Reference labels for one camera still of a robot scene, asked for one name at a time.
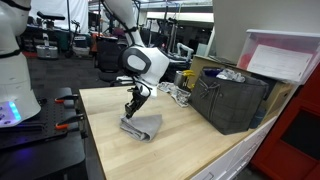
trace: gray storage bin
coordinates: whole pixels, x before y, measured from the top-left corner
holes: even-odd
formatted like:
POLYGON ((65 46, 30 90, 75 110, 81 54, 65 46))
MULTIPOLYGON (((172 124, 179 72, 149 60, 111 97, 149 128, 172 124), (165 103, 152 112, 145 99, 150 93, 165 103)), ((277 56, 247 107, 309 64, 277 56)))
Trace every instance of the gray storage bin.
POLYGON ((211 77, 205 67, 192 90, 189 102, 222 134, 247 131, 257 111, 268 84, 249 77, 245 82, 235 82, 211 77))

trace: wooden tabletop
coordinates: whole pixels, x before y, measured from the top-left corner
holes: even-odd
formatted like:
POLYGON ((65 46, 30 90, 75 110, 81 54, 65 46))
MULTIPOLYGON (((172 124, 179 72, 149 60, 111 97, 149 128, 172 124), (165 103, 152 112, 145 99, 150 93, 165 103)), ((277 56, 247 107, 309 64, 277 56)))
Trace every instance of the wooden tabletop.
POLYGON ((188 179, 253 130, 222 135, 191 106, 181 108, 158 90, 135 117, 162 114, 163 123, 150 143, 120 129, 129 87, 80 90, 88 121, 108 180, 188 179))

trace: black table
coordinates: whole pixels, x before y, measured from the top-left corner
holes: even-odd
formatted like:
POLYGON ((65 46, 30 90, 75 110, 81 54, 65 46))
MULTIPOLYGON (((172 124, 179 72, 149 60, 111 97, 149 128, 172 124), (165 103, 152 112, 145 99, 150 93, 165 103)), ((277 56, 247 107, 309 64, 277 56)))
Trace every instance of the black table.
MULTIPOLYGON (((42 90, 35 91, 35 94, 37 97, 61 97, 70 95, 71 89, 42 90)), ((73 101, 66 102, 66 108, 73 107, 73 101)), ((61 174, 64 178, 68 176, 68 179, 88 179, 80 131, 69 132, 66 137, 60 139, 1 151, 0 164, 1 180, 42 179, 50 176, 54 177, 50 179, 60 179, 57 177, 61 174), (73 178, 70 178, 68 170, 76 175, 71 175, 73 178)))

